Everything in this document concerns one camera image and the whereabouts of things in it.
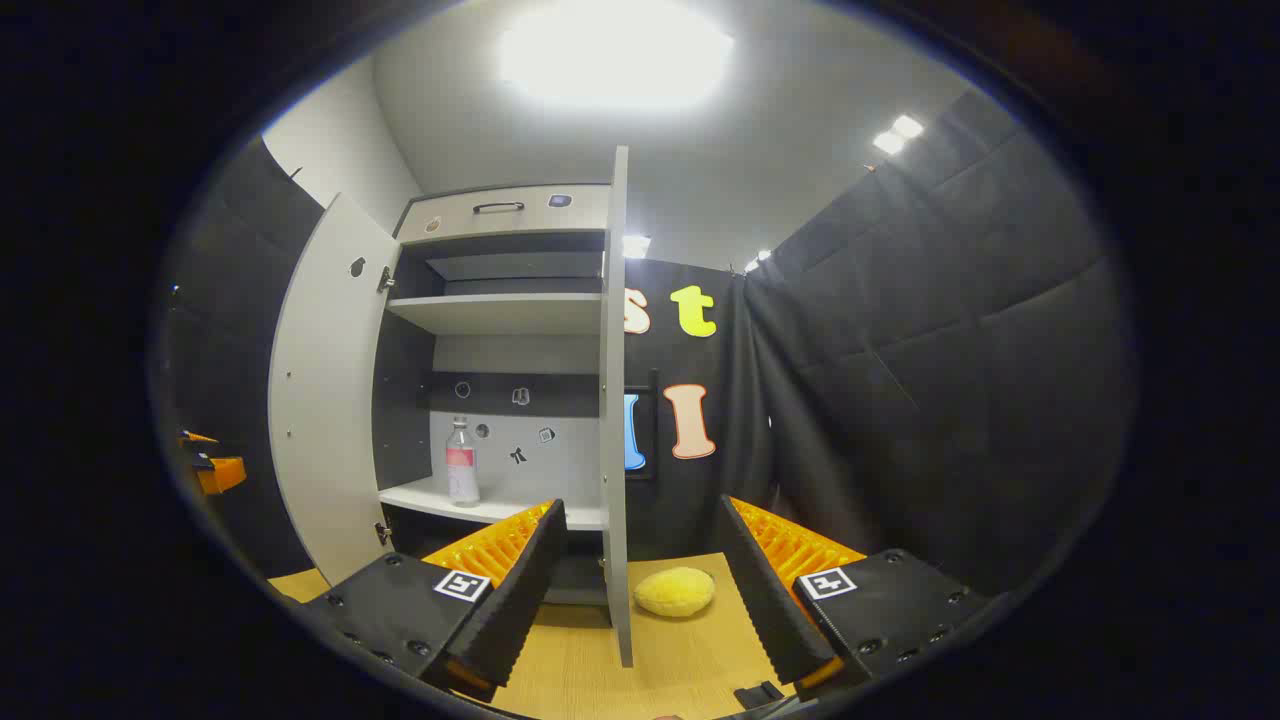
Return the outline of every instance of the light panel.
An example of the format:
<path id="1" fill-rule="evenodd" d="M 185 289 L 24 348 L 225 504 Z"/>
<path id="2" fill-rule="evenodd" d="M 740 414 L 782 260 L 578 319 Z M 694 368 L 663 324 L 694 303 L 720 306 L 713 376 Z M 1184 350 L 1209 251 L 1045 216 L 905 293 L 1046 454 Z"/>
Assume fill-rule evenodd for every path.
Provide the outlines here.
<path id="1" fill-rule="evenodd" d="M 499 72 L 548 104 L 660 110 L 709 95 L 732 46 L 666 0 L 561 0 L 503 33 Z"/>
<path id="2" fill-rule="evenodd" d="M 622 256 L 643 259 L 649 254 L 649 237 L 644 234 L 622 236 Z"/>
<path id="3" fill-rule="evenodd" d="M 924 132 L 924 126 L 908 115 L 900 115 L 896 120 L 893 120 L 893 132 L 910 140 Z"/>
<path id="4" fill-rule="evenodd" d="M 897 133 L 882 132 L 876 136 L 876 140 L 872 141 L 872 145 L 879 147 L 881 150 L 888 152 L 890 155 L 895 155 L 897 154 L 897 151 L 902 150 L 902 146 L 906 145 L 906 141 L 902 140 L 902 136 Z"/>

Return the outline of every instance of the black backdrop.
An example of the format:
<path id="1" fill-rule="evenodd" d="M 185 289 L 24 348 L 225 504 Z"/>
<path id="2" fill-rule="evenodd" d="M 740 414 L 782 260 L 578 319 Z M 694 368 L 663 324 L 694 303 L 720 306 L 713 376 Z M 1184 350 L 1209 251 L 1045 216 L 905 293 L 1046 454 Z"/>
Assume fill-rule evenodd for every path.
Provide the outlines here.
<path id="1" fill-rule="evenodd" d="M 657 260 L 627 260 L 626 286 L 644 293 L 650 327 L 626 336 L 626 382 L 648 383 L 658 369 L 658 441 L 650 437 L 653 397 L 635 406 L 636 439 L 648 464 L 658 465 L 657 480 L 627 480 L 627 542 L 634 560 L 680 557 L 713 552 L 716 498 L 719 493 L 768 505 L 776 491 L 768 414 L 760 395 L 751 331 L 741 302 L 741 277 L 707 268 Z M 709 337 L 694 337 L 680 327 L 671 293 L 698 286 L 714 299 L 703 316 L 716 323 Z M 716 451 L 680 460 L 675 415 L 662 389 L 700 384 L 707 436 Z"/>
<path id="2" fill-rule="evenodd" d="M 268 578 L 311 566 L 293 532 L 271 462 L 266 388 L 271 342 L 293 268 L 324 209 L 255 138 L 211 176 L 174 243 L 165 273 L 164 366 L 178 418 L 244 460 L 244 482 L 210 496 L 210 510 Z M 170 433 L 177 442 L 177 428 Z"/>
<path id="3" fill-rule="evenodd" d="M 748 275 L 797 519 L 988 592 L 1098 509 L 1138 396 L 1132 307 L 1085 197 L 966 94 Z"/>

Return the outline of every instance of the white ceiling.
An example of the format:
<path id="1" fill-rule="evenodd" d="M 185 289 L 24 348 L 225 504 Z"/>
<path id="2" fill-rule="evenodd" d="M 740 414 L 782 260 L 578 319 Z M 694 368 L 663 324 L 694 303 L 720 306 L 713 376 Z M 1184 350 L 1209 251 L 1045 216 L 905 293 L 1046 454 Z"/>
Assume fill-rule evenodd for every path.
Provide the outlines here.
<path id="1" fill-rule="evenodd" d="M 899 114 L 928 128 L 970 87 L 817 3 L 682 0 L 735 40 L 709 99 L 650 113 L 543 106 L 500 81 L 497 51 L 511 19 L 539 4 L 463 3 L 380 47 L 374 82 L 392 137 L 428 193 L 607 182 L 613 146 L 630 145 L 627 232 L 652 236 L 659 260 L 741 270 L 879 161 L 870 141 Z"/>

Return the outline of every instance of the wooden table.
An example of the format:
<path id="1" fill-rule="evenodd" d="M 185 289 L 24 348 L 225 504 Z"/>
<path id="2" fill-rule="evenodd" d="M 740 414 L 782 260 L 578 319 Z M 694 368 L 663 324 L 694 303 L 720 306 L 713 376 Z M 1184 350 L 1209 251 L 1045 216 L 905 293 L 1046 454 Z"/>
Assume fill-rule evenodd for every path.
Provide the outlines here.
<path id="1" fill-rule="evenodd" d="M 696 555 L 631 562 L 631 587 L 649 575 L 686 565 L 716 578 L 716 598 L 692 618 L 659 618 L 631 601 L 635 666 L 622 667 L 603 607 L 544 605 L 525 639 L 507 687 L 493 706 L 545 720 L 685 720 L 722 717 L 742 710 L 733 691 L 772 682 L 773 674 L 746 615 L 724 556 Z M 271 580 L 306 602 L 329 589 L 310 570 Z"/>

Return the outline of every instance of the letter cutout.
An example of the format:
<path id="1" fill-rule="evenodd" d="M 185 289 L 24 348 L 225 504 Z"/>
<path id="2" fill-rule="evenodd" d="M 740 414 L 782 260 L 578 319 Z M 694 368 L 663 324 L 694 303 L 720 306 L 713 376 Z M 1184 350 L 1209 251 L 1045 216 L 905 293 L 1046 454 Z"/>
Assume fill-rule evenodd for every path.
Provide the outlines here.
<path id="1" fill-rule="evenodd" d="M 649 301 L 639 290 L 626 288 L 622 302 L 622 329 L 631 334 L 644 334 L 649 332 L 649 313 L 644 309 Z"/>
<path id="2" fill-rule="evenodd" d="M 641 454 L 640 448 L 636 447 L 636 418 L 635 418 L 635 411 L 636 411 L 636 401 L 640 400 L 640 396 L 639 395 L 630 395 L 628 393 L 628 395 L 623 395 L 622 398 L 627 404 L 627 411 L 626 411 L 626 415 L 625 415 L 625 418 L 626 418 L 626 425 L 625 425 L 625 428 L 626 429 L 623 430 L 623 436 L 626 437 L 626 445 L 623 445 L 625 455 L 622 457 L 622 469 L 623 470 L 639 470 L 640 468 L 644 468 L 644 454 Z"/>
<path id="3" fill-rule="evenodd" d="M 680 327 L 694 337 L 712 337 L 716 323 L 703 319 L 703 307 L 714 307 L 716 300 L 703 295 L 703 288 L 691 284 L 671 293 L 671 300 L 680 306 Z"/>
<path id="4" fill-rule="evenodd" d="M 707 457 L 716 452 L 716 443 L 707 437 L 707 423 L 703 420 L 703 386 L 671 386 L 662 391 L 671 401 L 671 411 L 676 415 L 676 447 L 671 454 L 678 460 Z"/>

